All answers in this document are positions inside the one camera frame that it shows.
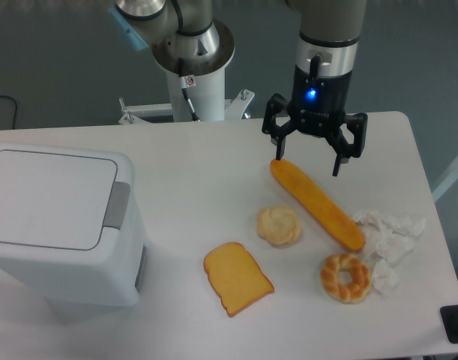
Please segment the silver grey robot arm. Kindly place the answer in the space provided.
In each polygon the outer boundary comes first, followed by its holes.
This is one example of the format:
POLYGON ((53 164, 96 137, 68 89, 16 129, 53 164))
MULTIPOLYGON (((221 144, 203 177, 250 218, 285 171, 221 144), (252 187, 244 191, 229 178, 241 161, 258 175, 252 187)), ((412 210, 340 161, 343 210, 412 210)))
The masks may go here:
POLYGON ((148 47, 165 71, 177 122, 216 121, 243 115, 252 95, 225 99, 225 69, 237 45, 277 51, 296 46, 292 95, 274 94, 262 131, 281 158, 294 131, 325 139, 336 165, 361 156, 367 115, 349 115, 345 102, 365 1, 279 1, 281 16, 253 1, 114 1, 109 13, 135 48, 148 47), (282 25, 281 19, 288 20, 282 25))

